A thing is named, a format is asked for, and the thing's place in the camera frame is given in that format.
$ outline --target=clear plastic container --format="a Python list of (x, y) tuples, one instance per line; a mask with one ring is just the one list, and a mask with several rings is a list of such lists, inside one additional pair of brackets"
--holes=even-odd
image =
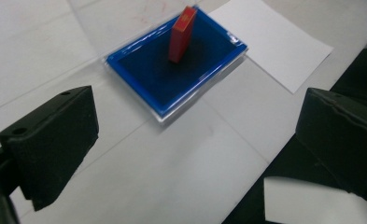
[(99, 57), (161, 125), (178, 118), (240, 62), (247, 46), (200, 8), (179, 63), (168, 61), (172, 26), (196, 1), (70, 0)]

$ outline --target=white table surface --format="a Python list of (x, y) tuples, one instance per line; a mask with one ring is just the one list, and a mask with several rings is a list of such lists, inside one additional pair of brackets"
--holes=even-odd
[[(209, 12), (224, 2), (200, 6)], [(224, 220), (294, 134), (306, 89), (328, 90), (367, 43), (367, 0), (265, 2), (332, 54), (295, 94), (245, 60), (161, 128), (96, 60), (65, 0), (0, 1), (0, 132), (83, 85), (92, 85), (100, 125), (54, 204), (35, 213), (14, 191), (21, 223)]]

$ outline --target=white card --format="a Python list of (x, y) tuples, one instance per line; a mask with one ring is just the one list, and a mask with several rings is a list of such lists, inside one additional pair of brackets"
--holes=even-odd
[(285, 224), (367, 224), (367, 202), (355, 194), (284, 177), (264, 178), (268, 221)]
[(244, 41), (247, 56), (291, 93), (332, 52), (261, 0), (231, 0), (209, 16)]

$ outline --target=white floor tile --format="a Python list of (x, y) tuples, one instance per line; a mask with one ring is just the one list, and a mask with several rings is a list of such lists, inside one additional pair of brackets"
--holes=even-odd
[(204, 102), (147, 122), (75, 177), (30, 223), (220, 223), (267, 163)]
[[(263, 86), (274, 87), (265, 90)], [(205, 99), (268, 161), (294, 134), (302, 103), (250, 60), (209, 91)]]
[(0, 105), (94, 56), (72, 14), (10, 38), (0, 44)]
[(69, 11), (65, 0), (0, 1), (0, 43)]

